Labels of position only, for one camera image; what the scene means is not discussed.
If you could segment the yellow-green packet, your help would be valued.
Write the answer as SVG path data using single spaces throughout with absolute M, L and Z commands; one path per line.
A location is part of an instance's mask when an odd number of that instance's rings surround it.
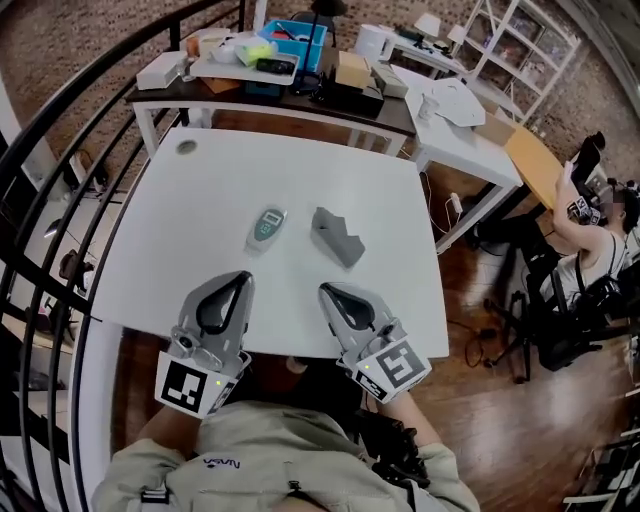
M 261 37 L 239 40 L 234 45 L 237 58 L 247 67 L 254 67 L 259 59 L 272 58 L 278 52 L 275 42 Z

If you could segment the tan cardboard box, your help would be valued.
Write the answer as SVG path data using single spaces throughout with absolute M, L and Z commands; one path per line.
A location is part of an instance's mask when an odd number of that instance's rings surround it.
M 368 87 L 371 67 L 357 54 L 339 51 L 335 63 L 335 82 L 342 86 L 364 90 Z

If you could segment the yellow wooden desk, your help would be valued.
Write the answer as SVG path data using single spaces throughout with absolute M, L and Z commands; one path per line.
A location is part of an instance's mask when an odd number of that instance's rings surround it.
M 516 124 L 504 146 L 523 184 L 539 202 L 551 210 L 556 200 L 556 181 L 563 165 L 534 133 Z

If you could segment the black flat case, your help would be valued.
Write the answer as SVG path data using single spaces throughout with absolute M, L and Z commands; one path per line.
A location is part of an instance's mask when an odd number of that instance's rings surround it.
M 326 108 L 375 118 L 384 105 L 384 96 L 375 85 L 364 89 L 343 85 L 323 75 L 310 100 Z

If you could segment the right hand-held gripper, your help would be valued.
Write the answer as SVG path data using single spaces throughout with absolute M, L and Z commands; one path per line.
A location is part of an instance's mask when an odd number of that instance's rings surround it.
M 341 345 L 337 365 L 378 402 L 390 402 L 431 372 L 429 361 L 417 355 L 401 322 L 392 319 L 378 294 L 354 284 L 325 282 L 318 300 Z

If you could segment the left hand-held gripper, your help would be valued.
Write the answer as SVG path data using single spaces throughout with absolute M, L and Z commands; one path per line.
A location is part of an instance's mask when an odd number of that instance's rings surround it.
M 249 366 L 243 350 L 255 294 L 245 270 L 216 276 L 186 297 L 158 356 L 154 398 L 195 418 L 217 412 Z

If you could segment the dark table with white legs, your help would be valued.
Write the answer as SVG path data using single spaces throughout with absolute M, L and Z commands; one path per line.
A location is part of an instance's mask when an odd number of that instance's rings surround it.
M 397 156 L 409 138 L 416 136 L 416 128 L 405 101 L 387 99 L 375 118 L 352 114 L 312 102 L 307 96 L 289 92 L 278 99 L 268 96 L 251 96 L 241 88 L 213 92 L 203 80 L 184 82 L 174 80 L 167 88 L 159 90 L 133 90 L 126 98 L 135 114 L 145 148 L 154 153 L 159 138 L 151 112 L 158 109 L 191 109 L 213 113 L 217 110 L 260 113 L 284 116 L 335 125 L 351 130 L 347 144 L 354 147 L 359 135 L 365 135 L 363 147 L 371 149 L 377 137 L 386 140 L 384 153 Z

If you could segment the teal box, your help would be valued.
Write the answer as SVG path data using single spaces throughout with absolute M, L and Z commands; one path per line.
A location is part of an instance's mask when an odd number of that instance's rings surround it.
M 281 84 L 245 81 L 244 93 L 249 96 L 268 98 L 279 101 L 286 92 L 287 87 Z

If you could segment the person's left forearm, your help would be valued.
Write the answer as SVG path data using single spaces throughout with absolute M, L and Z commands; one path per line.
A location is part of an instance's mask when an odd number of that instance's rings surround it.
M 163 406 L 141 429 L 138 439 L 150 439 L 189 460 L 195 453 L 202 422 L 200 418 Z

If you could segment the person's right forearm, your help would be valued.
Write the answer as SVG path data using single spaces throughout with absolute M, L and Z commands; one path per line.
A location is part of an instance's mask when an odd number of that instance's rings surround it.
M 408 391 L 399 393 L 387 403 L 377 402 L 376 409 L 379 414 L 400 421 L 405 428 L 414 429 L 414 441 L 419 448 L 443 445 L 438 433 Z

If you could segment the white side table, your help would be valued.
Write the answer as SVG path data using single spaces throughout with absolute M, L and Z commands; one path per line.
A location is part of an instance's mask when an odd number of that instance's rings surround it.
M 405 96 L 414 122 L 416 149 L 411 160 L 425 173 L 432 162 L 480 178 L 492 186 L 477 204 L 436 243 L 439 253 L 446 251 L 477 222 L 483 220 L 513 191 L 522 185 L 512 160 L 503 147 L 476 134 L 468 127 L 458 127 L 434 114 L 428 120 L 419 116 L 423 94 L 434 84 L 426 76 L 400 66 L 392 67 L 408 87 Z

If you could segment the black floor stand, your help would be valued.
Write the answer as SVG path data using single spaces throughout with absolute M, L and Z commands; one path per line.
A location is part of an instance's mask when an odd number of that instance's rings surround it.
M 483 301 L 484 309 L 489 313 L 496 313 L 502 320 L 502 341 L 506 347 L 495 359 L 485 358 L 482 362 L 485 368 L 495 368 L 508 356 L 520 350 L 523 356 L 524 374 L 516 375 L 513 381 L 522 385 L 531 378 L 531 343 L 528 331 L 528 302 L 526 295 L 516 291 L 511 295 L 509 307 L 504 308 L 491 299 Z

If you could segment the blue plastic bin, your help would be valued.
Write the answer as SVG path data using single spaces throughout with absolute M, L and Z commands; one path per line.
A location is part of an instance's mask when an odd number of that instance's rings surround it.
M 302 63 L 311 24 L 292 20 L 272 20 L 258 31 L 257 35 L 270 42 L 275 42 L 279 53 L 298 56 L 300 63 Z M 309 60 L 309 68 L 314 72 L 318 69 L 327 35 L 326 26 L 318 24 L 317 29 Z

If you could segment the white flat box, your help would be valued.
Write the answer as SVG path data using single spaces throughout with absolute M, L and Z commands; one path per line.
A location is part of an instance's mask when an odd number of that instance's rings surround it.
M 136 75 L 140 91 L 166 89 L 178 76 L 178 68 L 187 58 L 185 51 L 169 51 L 160 54 Z

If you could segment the black desk lamp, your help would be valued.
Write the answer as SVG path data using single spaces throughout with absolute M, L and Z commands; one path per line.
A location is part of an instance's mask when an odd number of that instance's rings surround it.
M 301 63 L 293 84 L 290 86 L 291 93 L 296 96 L 310 94 L 318 84 L 318 78 L 315 72 L 309 68 L 309 60 L 314 46 L 315 34 L 318 31 L 319 19 L 321 17 L 333 19 L 334 17 L 342 16 L 346 13 L 347 6 L 343 0 L 313 0 L 310 10 L 313 13 L 313 18 L 304 60 Z

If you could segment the white tray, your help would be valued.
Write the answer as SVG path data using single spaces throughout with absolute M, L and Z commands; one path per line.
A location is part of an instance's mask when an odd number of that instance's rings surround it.
M 234 63 L 220 63 L 209 61 L 203 57 L 198 58 L 190 66 L 190 74 L 199 78 L 224 78 L 241 81 L 254 81 L 289 86 L 293 83 L 299 65 L 299 57 L 278 53 L 276 59 L 290 62 L 294 65 L 293 71 L 288 74 L 273 74 L 258 71 L 255 67 L 247 67 L 241 61 Z

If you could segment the white cylindrical appliance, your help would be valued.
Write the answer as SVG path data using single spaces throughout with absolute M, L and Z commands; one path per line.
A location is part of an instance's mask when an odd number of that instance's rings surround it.
M 354 46 L 354 52 L 369 61 L 388 61 L 393 53 L 396 34 L 393 31 L 362 24 Z

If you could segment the small black device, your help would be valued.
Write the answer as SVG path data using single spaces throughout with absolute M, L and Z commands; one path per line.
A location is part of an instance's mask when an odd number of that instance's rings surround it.
M 256 61 L 256 70 L 274 75 L 292 75 L 295 64 L 291 61 L 272 58 L 260 58 Z

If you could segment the white paper sheets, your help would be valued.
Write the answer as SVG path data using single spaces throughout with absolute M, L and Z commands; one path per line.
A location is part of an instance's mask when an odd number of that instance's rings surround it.
M 433 117 L 439 116 L 462 128 L 473 128 L 485 123 L 484 107 L 474 93 L 459 79 L 431 80 L 422 77 L 418 81 L 408 82 L 407 86 L 406 99 L 409 106 L 417 108 L 417 117 L 422 94 L 429 93 L 439 102 L 439 109 Z

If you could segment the grey-green box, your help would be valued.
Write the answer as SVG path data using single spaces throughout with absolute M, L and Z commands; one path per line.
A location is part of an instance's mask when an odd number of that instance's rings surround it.
M 406 97 L 408 87 L 390 65 L 376 62 L 372 65 L 371 70 L 376 87 L 384 97 L 395 99 L 404 99 Z

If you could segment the grey cloth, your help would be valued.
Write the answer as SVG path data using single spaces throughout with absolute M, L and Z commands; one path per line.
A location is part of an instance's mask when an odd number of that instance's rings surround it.
M 345 269 L 354 267 L 365 253 L 357 235 L 350 235 L 344 217 L 317 207 L 311 221 L 311 236 Z

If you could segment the black office chair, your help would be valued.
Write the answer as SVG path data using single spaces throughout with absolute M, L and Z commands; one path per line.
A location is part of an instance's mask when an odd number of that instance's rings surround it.
M 578 357 L 596 352 L 601 343 L 640 334 L 640 286 L 605 274 L 584 283 L 580 261 L 574 261 L 578 291 L 565 297 L 558 271 L 550 274 L 552 296 L 544 299 L 532 285 L 522 307 L 519 338 L 523 342 L 525 380 L 530 379 L 530 351 L 535 347 L 541 366 L 558 371 Z

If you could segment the white shelf rack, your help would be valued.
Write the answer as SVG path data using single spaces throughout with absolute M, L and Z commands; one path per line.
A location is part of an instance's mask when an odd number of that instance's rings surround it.
M 581 40 L 535 0 L 477 0 L 460 57 L 468 85 L 525 124 L 563 76 Z

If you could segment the beige t-shirt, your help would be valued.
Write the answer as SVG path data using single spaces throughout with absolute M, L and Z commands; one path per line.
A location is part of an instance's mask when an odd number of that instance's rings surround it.
M 94 512 L 480 512 L 444 445 L 418 449 L 426 488 L 395 485 L 320 412 L 237 402 L 203 421 L 195 453 L 187 460 L 150 439 L 117 452 Z

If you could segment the white box with orange item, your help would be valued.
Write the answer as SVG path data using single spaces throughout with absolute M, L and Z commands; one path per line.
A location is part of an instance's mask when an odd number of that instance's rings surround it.
M 180 43 L 180 48 L 187 52 L 189 57 L 203 57 L 208 59 L 231 35 L 228 28 L 205 28 L 195 31 Z

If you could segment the black metal railing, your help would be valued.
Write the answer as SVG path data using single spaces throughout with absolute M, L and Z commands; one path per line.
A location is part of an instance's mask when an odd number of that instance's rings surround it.
M 48 130 L 55 124 L 58 118 L 71 106 L 72 103 L 81 95 L 87 88 L 89 88 L 96 80 L 102 75 L 108 72 L 113 66 L 118 64 L 122 59 L 134 52 L 136 49 L 147 43 L 149 40 L 155 38 L 160 33 L 168 31 L 170 39 L 169 49 L 174 51 L 179 47 L 181 38 L 181 22 L 195 14 L 204 11 L 214 5 L 231 1 L 231 0 L 198 0 L 192 4 L 189 4 L 181 9 L 171 12 L 156 21 L 153 21 L 149 25 L 144 26 L 140 30 L 132 33 L 124 40 L 116 44 L 111 49 L 106 50 L 101 55 L 96 57 L 91 63 L 87 64 L 84 68 L 78 71 L 65 85 L 63 85 L 55 95 L 53 95 L 49 101 L 43 105 L 39 112 L 34 116 L 30 124 L 22 130 L 14 142 L 8 147 L 4 153 L 2 159 L 0 159 L 0 191 L 4 192 L 8 186 L 8 180 L 10 171 L 17 171 L 18 164 L 23 164 L 25 159 L 33 151 L 37 143 L 45 136 Z M 72 396 L 71 411 L 71 462 L 74 473 L 73 483 L 77 484 L 79 492 L 79 502 L 82 512 L 88 512 L 88 503 L 85 495 L 82 470 L 80 468 L 79 458 L 79 386 L 81 384 L 82 374 L 82 358 L 84 357 L 84 347 L 86 345 L 86 334 L 88 332 L 89 324 L 87 323 L 89 314 L 91 313 L 93 298 L 85 299 L 76 294 L 73 290 L 73 281 L 76 274 L 79 273 L 79 265 L 84 260 L 84 256 L 88 251 L 88 246 L 93 237 L 107 207 L 108 201 L 112 198 L 116 192 L 116 188 L 120 181 L 126 174 L 131 162 L 125 163 L 121 169 L 120 174 L 112 182 L 110 188 L 101 199 L 98 209 L 95 211 L 94 217 L 87 228 L 87 231 L 79 246 L 78 258 L 80 260 L 73 267 L 72 276 L 69 278 L 66 285 L 56 280 L 50 275 L 50 270 L 53 265 L 54 257 L 56 256 L 59 246 L 64 238 L 63 233 L 60 230 L 66 230 L 70 221 L 80 205 L 81 200 L 84 198 L 86 189 L 89 187 L 90 181 L 94 178 L 96 166 L 100 166 L 102 161 L 109 156 L 113 148 L 118 144 L 120 139 L 129 130 L 131 124 L 134 121 L 134 115 L 131 114 L 121 126 L 120 131 L 116 132 L 111 141 L 105 146 L 101 156 L 94 162 L 94 166 L 91 167 L 89 174 L 83 178 L 71 197 L 71 202 L 67 206 L 62 220 L 60 221 L 58 231 L 54 234 L 54 240 L 50 243 L 49 249 L 43 259 L 41 266 L 34 263 L 26 255 L 25 250 L 28 241 L 33 234 L 36 223 L 40 218 L 42 211 L 44 210 L 45 202 L 49 198 L 49 194 L 54 188 L 54 185 L 58 182 L 58 179 L 64 173 L 64 170 L 69 164 L 70 158 L 75 154 L 76 150 L 83 144 L 88 135 L 95 129 L 100 121 L 108 114 L 108 112 L 122 99 L 135 84 L 135 77 L 129 79 L 125 84 L 109 98 L 87 121 L 87 123 L 72 139 L 65 152 L 60 156 L 55 167 L 47 174 L 46 178 L 40 182 L 38 193 L 34 200 L 30 204 L 30 208 L 24 217 L 24 221 L 18 230 L 18 234 L 9 245 L 0 247 L 0 259 L 5 263 L 5 270 L 3 272 L 2 280 L 0 281 L 0 323 L 5 313 L 9 312 L 9 306 L 12 306 L 9 302 L 10 288 L 15 275 L 28 280 L 34 285 L 34 291 L 32 294 L 31 303 L 29 306 L 29 315 L 27 315 L 27 322 L 25 332 L 23 336 L 23 343 L 21 349 L 21 366 L 19 377 L 19 421 L 21 429 L 21 440 L 23 445 L 23 456 L 25 459 L 27 476 L 32 492 L 32 501 L 34 507 L 39 512 L 45 512 L 45 502 L 43 494 L 40 489 L 39 479 L 35 466 L 35 460 L 32 451 L 33 432 L 31 431 L 31 420 L 29 414 L 29 374 L 31 369 L 31 355 L 34 346 L 34 336 L 36 332 L 36 316 L 39 309 L 40 302 L 43 294 L 46 292 L 57 302 L 56 305 L 60 306 L 58 319 L 56 320 L 57 330 L 54 332 L 53 344 L 51 348 L 51 356 L 49 359 L 49 388 L 47 391 L 47 449 L 50 455 L 51 472 L 54 483 L 54 488 L 60 507 L 60 512 L 70 512 L 67 495 L 65 492 L 65 486 L 62 479 L 60 461 L 60 454 L 58 448 L 60 444 L 56 441 L 56 429 L 57 424 L 55 420 L 55 406 L 56 406 L 56 386 L 59 370 L 59 359 L 62 350 L 63 343 L 63 317 L 64 314 L 76 310 L 84 315 L 83 324 L 81 327 L 81 339 L 76 342 L 76 358 L 78 359 L 78 365 L 76 370 L 77 379 L 74 381 L 74 393 Z M 5 482 L 6 493 L 14 508 L 19 509 L 20 505 L 15 497 L 16 485 L 10 477 L 7 476 L 6 460 L 4 458 L 4 452 L 0 444 L 0 476 Z

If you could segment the open brown cardboard box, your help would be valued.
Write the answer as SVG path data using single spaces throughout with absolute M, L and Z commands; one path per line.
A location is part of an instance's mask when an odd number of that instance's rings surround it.
M 514 135 L 516 126 L 501 107 L 496 107 L 486 111 L 485 123 L 475 126 L 473 131 L 498 146 L 505 146 Z

